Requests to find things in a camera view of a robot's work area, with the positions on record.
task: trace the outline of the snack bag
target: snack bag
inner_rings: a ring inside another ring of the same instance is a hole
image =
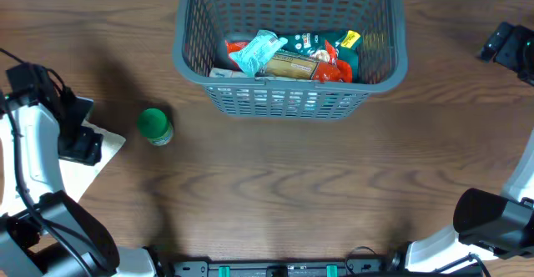
[[[361,44],[362,38],[355,31],[334,31],[324,33],[302,33],[280,36],[286,38],[288,43],[284,50],[304,55],[338,66],[343,64],[343,70],[349,73],[353,80],[358,78],[358,54],[356,48]]]
[[[260,74],[283,76],[324,82],[351,82],[352,76],[343,74],[334,65],[280,50],[259,71]]]
[[[229,54],[247,76],[253,77],[287,43],[271,31],[259,30],[256,37],[238,52]]]

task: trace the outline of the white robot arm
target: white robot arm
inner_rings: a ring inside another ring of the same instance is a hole
[[[505,183],[501,196],[520,203],[524,198],[534,199],[534,131],[512,176]],[[478,254],[482,260],[497,259],[494,253],[474,244],[463,244],[453,225],[449,225],[427,239],[418,240],[408,247],[406,269],[412,272],[432,272],[468,254]],[[475,260],[466,261],[444,273],[457,271]]]
[[[46,193],[65,190],[59,170],[56,118],[42,104],[23,106],[13,111],[21,134],[21,160],[24,182],[33,203]],[[26,209],[15,188],[13,136],[8,117],[0,119],[0,139],[3,147],[3,201],[0,214],[15,215]]]

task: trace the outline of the black clamp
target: black clamp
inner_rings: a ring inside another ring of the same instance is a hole
[[[517,73],[517,77],[534,86],[534,31],[521,25],[501,23],[480,51],[479,58]]]

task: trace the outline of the wooden table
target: wooden table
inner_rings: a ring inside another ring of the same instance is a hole
[[[501,21],[534,27],[533,1],[405,0],[405,82],[337,123],[218,112],[171,61],[178,0],[0,0],[0,43],[58,71],[95,100],[93,123],[127,139],[81,200],[117,244],[339,258],[433,234],[470,187],[500,191],[534,127],[534,88],[474,55]],[[162,148],[135,128],[152,105],[176,128]]]

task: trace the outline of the green connector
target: green connector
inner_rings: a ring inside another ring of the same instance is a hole
[[[337,277],[337,265],[330,264],[326,266],[326,277]]]
[[[219,267],[219,277],[230,277],[230,267]]]

